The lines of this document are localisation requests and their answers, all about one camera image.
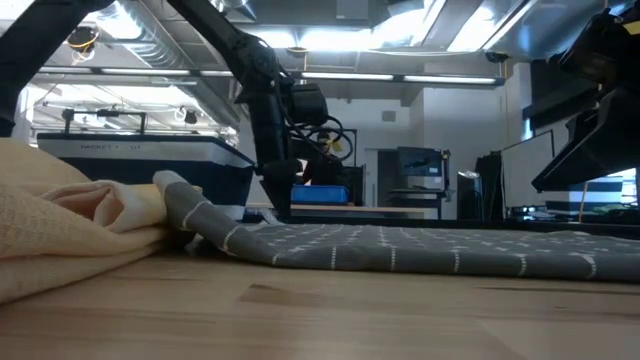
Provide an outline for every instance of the gray cloth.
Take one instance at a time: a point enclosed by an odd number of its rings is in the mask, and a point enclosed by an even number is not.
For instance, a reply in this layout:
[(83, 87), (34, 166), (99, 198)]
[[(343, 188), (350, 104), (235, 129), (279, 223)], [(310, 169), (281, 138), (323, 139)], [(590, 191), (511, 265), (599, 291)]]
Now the gray cloth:
[(245, 228), (175, 173), (156, 174), (172, 224), (280, 267), (640, 281), (640, 242), (577, 232), (263, 225)]

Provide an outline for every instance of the beige knit blanket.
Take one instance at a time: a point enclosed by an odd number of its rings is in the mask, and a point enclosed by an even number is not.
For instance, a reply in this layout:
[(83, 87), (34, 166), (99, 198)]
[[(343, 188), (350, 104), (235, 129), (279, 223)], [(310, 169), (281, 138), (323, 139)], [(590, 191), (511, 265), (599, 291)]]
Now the beige knit blanket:
[(154, 185), (90, 182), (0, 139), (0, 304), (149, 255), (167, 235), (165, 220)]

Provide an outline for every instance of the pipe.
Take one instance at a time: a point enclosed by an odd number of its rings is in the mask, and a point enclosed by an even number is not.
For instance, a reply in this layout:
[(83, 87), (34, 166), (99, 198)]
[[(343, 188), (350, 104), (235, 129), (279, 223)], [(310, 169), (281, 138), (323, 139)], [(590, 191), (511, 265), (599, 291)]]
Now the pipe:
[[(140, 36), (135, 39), (142, 43), (127, 44), (124, 45), (125, 48), (150, 67), (154, 69), (196, 67), (142, 1), (118, 1), (99, 13), (101, 20), (115, 20), (124, 16), (131, 19), (122, 19), (122, 21), (130, 23), (133, 20), (142, 29)], [(206, 82), (198, 82), (195, 86), (178, 86), (178, 88), (198, 100), (203, 109), (211, 114), (216, 122), (235, 129), (238, 128), (241, 115), (223, 94), (219, 94)]]

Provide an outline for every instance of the computer monitor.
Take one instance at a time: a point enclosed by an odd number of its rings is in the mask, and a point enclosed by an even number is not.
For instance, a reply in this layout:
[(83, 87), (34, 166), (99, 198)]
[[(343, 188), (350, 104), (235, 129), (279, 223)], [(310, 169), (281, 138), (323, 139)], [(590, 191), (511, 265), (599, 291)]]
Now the computer monitor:
[(442, 151), (399, 147), (400, 174), (403, 176), (442, 177)]

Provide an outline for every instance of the wooden tabletop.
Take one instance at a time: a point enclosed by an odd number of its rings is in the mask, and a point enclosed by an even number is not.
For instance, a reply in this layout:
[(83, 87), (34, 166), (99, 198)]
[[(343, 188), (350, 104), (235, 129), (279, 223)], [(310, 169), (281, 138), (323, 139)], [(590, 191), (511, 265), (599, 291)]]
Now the wooden tabletop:
[[(273, 208), (270, 204), (248, 204), (248, 209)], [(355, 211), (355, 212), (387, 212), (387, 213), (425, 213), (430, 208), (404, 208), (404, 207), (364, 207), (341, 205), (291, 205), (291, 210), (324, 210), (324, 211)]]
[(9, 359), (637, 359), (640, 288), (151, 257), (0, 308)]

